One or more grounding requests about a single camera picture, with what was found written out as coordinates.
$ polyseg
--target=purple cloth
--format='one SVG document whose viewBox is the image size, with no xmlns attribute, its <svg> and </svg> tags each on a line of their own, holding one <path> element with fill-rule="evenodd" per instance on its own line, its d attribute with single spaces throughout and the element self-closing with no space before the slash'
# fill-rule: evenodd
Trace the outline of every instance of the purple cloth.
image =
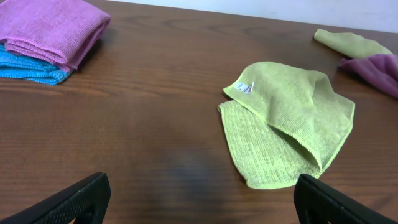
<svg viewBox="0 0 398 224">
<path fill-rule="evenodd" d="M 0 42 L 8 52 L 69 72 L 101 37 L 111 16 L 82 0 L 5 0 Z"/>
<path fill-rule="evenodd" d="M 364 59 L 343 59 L 339 66 L 358 73 L 379 90 L 398 98 L 398 55 L 375 54 Z"/>
</svg>

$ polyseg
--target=wooden table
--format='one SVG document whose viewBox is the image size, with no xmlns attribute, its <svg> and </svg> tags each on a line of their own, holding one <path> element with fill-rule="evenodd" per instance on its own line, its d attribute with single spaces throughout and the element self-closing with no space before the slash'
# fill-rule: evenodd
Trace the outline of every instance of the wooden table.
<svg viewBox="0 0 398 224">
<path fill-rule="evenodd" d="M 321 180 L 398 220 L 398 102 L 312 40 L 354 32 L 397 52 L 398 35 L 121 2 L 97 51 L 58 86 L 0 79 L 0 219 L 97 171 L 105 223 L 298 223 L 293 187 L 248 188 L 217 106 L 248 65 L 326 73 L 356 103 L 354 128 Z"/>
</svg>

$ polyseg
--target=microfiber cloth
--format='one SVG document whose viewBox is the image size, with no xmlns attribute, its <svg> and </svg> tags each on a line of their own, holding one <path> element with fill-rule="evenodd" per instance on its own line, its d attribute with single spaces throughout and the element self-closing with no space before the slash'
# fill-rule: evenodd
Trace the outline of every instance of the microfiber cloth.
<svg viewBox="0 0 398 224">
<path fill-rule="evenodd" d="M 343 59 L 340 67 L 356 72 L 379 90 L 398 98 L 398 55 L 375 54 L 364 59 Z"/>
<path fill-rule="evenodd" d="M 353 33 L 331 33 L 318 29 L 314 39 L 351 58 L 367 58 L 374 54 L 392 54 L 374 40 Z"/>
<path fill-rule="evenodd" d="M 70 71 L 77 69 L 110 19 L 82 0 L 6 0 L 0 4 L 0 42 L 7 51 Z"/>
<path fill-rule="evenodd" d="M 56 85 L 69 76 L 55 65 L 43 60 L 14 55 L 0 44 L 0 77 L 28 79 L 38 83 Z"/>
<path fill-rule="evenodd" d="M 273 62 L 248 66 L 219 105 L 233 162 L 254 189 L 319 177 L 353 128 L 355 104 L 328 77 Z"/>
</svg>

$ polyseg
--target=green cloth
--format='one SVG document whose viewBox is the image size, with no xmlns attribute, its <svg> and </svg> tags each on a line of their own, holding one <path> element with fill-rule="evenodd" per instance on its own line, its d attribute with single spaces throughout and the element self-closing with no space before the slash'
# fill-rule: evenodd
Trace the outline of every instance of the green cloth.
<svg viewBox="0 0 398 224">
<path fill-rule="evenodd" d="M 331 33 L 318 29 L 315 40 L 351 58 L 367 58 L 374 54 L 392 54 L 374 40 L 368 40 L 353 33 Z"/>
<path fill-rule="evenodd" d="M 251 86 L 237 89 L 243 84 Z M 328 77 L 273 62 L 248 66 L 219 105 L 233 162 L 254 189 L 319 177 L 353 128 L 355 104 L 331 88 Z"/>
</svg>

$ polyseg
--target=fabric tag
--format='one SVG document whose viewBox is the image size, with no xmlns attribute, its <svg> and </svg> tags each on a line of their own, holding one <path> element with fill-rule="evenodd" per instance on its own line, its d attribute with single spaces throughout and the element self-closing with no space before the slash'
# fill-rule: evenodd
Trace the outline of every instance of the fabric tag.
<svg viewBox="0 0 398 224">
<path fill-rule="evenodd" d="M 253 86 L 254 86 L 254 82 L 252 85 L 246 85 L 244 83 L 238 82 L 237 84 L 235 84 L 235 89 L 245 93 L 245 94 L 250 94 L 253 91 Z"/>
</svg>

